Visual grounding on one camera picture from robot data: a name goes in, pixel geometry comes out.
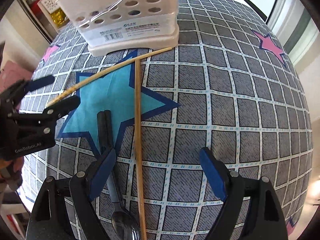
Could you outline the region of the left human hand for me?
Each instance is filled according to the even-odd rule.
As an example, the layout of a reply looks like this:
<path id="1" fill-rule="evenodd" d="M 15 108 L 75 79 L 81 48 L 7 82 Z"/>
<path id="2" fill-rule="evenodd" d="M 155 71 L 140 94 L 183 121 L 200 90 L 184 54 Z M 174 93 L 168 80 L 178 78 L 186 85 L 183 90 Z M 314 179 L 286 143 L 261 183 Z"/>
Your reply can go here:
<path id="1" fill-rule="evenodd" d="M 10 161 L 1 159 L 1 183 L 6 183 L 12 191 L 16 191 L 22 185 L 23 164 L 23 157 Z"/>

